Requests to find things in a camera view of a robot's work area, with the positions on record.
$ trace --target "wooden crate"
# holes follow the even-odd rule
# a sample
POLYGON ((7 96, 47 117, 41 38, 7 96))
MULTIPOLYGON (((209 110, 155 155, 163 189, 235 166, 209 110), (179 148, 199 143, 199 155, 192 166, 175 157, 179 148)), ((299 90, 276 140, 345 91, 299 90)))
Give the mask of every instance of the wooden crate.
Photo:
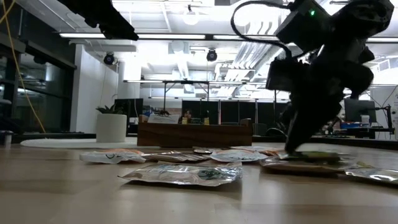
POLYGON ((138 146, 251 146, 249 126, 139 123, 138 146))

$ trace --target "yellow cable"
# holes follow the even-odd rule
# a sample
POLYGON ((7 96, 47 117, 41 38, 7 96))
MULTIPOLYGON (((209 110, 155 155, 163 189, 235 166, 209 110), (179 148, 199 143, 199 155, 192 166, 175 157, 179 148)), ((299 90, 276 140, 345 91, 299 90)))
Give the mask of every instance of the yellow cable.
POLYGON ((3 22, 3 20, 7 17, 7 15, 11 12, 12 7, 14 6, 16 0, 13 0, 10 7, 8 8, 8 10, 4 13, 4 15, 2 16, 2 18, 0 19, 0 24, 3 22))
POLYGON ((24 89, 24 91, 25 91, 26 99, 27 99, 27 101, 28 101, 28 103, 29 103, 29 105, 30 105, 30 108, 31 108, 32 111, 33 111, 33 114, 35 115, 37 121, 39 122, 40 127, 42 128, 43 133, 45 133, 45 129, 44 129, 44 127, 43 127, 43 124, 42 124, 40 118, 37 116, 36 111, 35 111, 35 109, 33 108, 32 103, 30 102, 29 96, 27 95, 27 92, 26 92, 26 89, 25 89, 24 80, 22 79, 21 71, 19 70, 19 65, 18 65, 17 56, 15 55, 15 51, 14 51, 14 43, 12 42, 11 31, 10 31, 10 25, 9 25, 9 23, 8 23, 8 18, 7 18, 7 13, 10 11, 10 9, 11 9, 12 5, 14 4, 14 2, 15 2, 15 0, 12 2, 12 4, 11 4, 10 8, 8 9, 8 11, 6 10, 6 5, 5 5, 5 3, 3 2, 3 4, 2 4, 2 8, 3 8, 3 10, 4 10, 4 17, 6 18, 7 31, 8 31, 8 37, 9 37, 9 39, 10 39, 10 44, 11 44, 12 56, 14 56, 15 65, 16 65, 16 68, 17 68, 17 71, 18 71, 19 79, 21 79, 22 87, 23 87, 23 89, 24 89))

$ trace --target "table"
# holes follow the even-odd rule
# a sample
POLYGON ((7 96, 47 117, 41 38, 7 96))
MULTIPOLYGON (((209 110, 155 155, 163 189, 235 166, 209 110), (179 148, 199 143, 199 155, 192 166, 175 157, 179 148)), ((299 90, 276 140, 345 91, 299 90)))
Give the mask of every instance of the table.
MULTIPOLYGON (((277 143, 258 143, 282 147, 277 143)), ((368 164, 398 169, 398 153, 338 149, 368 164)), ((118 178, 147 164, 87 164, 83 150, 0 149, 0 220, 4 224, 397 223, 398 189, 321 177, 265 173, 244 165, 242 181, 218 188, 127 184, 118 178)))

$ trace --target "white planter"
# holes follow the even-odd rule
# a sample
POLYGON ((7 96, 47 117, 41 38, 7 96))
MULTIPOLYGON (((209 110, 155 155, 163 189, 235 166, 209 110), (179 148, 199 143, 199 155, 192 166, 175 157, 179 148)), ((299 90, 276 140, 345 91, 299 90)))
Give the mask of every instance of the white planter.
POLYGON ((127 116, 123 114, 97 115, 97 142, 125 142, 127 116))

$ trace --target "white round rug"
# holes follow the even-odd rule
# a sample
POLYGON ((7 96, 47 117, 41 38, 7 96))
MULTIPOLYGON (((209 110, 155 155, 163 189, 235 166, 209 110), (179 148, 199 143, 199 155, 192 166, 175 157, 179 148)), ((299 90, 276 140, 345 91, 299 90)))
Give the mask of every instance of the white round rug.
POLYGON ((137 146, 137 138, 126 138, 126 142, 102 143, 96 139, 33 139, 21 142, 25 147, 56 149, 145 149, 157 146, 137 146))

